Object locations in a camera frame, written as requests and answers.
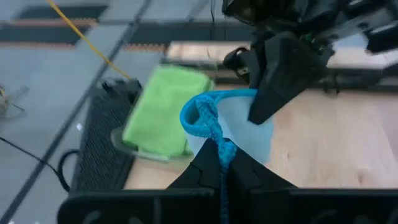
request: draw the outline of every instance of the blue rope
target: blue rope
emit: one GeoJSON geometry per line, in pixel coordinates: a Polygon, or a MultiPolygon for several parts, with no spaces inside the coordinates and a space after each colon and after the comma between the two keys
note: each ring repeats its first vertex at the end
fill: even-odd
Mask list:
{"type": "Polygon", "coordinates": [[[200,121],[204,123],[196,136],[211,138],[218,145],[218,159],[220,160],[220,223],[229,224],[227,175],[229,164],[235,157],[236,146],[231,141],[223,139],[223,130],[218,123],[218,110],[214,99],[203,95],[196,99],[200,121]]]}

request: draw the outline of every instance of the wooden board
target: wooden board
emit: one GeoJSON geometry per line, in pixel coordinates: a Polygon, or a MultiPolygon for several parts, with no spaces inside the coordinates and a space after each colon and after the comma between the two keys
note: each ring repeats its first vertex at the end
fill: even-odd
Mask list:
{"type": "MultiPolygon", "coordinates": [[[[347,55],[338,57],[347,61],[347,55]]],[[[397,114],[396,95],[345,91],[334,98],[307,90],[274,115],[270,161],[265,166],[299,187],[396,188],[397,114]]],[[[137,159],[126,189],[164,189],[188,163],[137,159]]]]}

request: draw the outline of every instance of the green towel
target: green towel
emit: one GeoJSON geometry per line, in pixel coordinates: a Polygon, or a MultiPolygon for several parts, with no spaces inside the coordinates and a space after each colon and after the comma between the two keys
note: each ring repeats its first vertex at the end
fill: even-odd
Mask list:
{"type": "Polygon", "coordinates": [[[123,142],[153,154],[181,156],[186,138],[180,111],[193,96],[210,88],[210,79],[196,70],[157,67],[127,121],[123,142]]]}

